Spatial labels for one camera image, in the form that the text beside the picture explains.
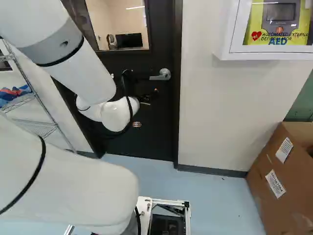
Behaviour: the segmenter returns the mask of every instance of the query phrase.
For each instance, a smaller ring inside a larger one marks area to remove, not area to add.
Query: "blue cloth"
[[[9,88],[3,87],[0,90],[0,108],[13,99],[31,92],[32,91],[28,85],[24,85],[19,88],[13,87],[11,90]]]

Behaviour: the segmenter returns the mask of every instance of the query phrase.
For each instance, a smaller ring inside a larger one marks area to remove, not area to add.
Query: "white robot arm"
[[[82,114],[111,131],[123,130],[131,119],[129,104],[135,114],[138,101],[107,102],[115,83],[61,2],[0,4],[0,35],[76,93]],[[138,198],[138,180],[127,169],[45,144],[1,112],[0,148],[0,219],[62,222],[100,235],[126,229]]]
[[[107,102],[115,83],[59,0],[1,0],[0,35],[78,95],[80,113],[122,131],[139,109],[134,97]]]

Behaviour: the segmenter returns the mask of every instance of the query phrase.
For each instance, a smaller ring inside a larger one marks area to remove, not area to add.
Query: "yellow sign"
[[[253,0],[243,45],[306,45],[310,19],[305,0]]]

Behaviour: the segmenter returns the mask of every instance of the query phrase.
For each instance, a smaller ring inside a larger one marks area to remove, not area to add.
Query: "black baseboard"
[[[88,158],[99,159],[99,157],[95,153],[77,151],[77,154],[82,155],[84,157],[88,157]]]
[[[229,177],[236,177],[236,178],[245,178],[248,173],[246,171],[239,171],[239,170],[225,170],[225,169],[208,168],[208,167],[194,166],[194,165],[182,165],[182,164],[178,164],[177,170],[193,172],[193,173],[209,174],[209,175],[229,176]]]

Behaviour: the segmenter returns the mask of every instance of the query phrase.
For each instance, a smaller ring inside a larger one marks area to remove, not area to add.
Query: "shipping label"
[[[290,154],[291,150],[293,148],[292,142],[289,140],[289,138],[285,138],[282,145],[279,147],[279,149],[276,152],[276,157],[282,162],[285,163],[285,160],[287,159],[288,155]]]
[[[265,178],[268,181],[269,186],[277,199],[280,198],[286,192],[285,188],[278,180],[274,170],[271,170],[270,173],[265,176]]]

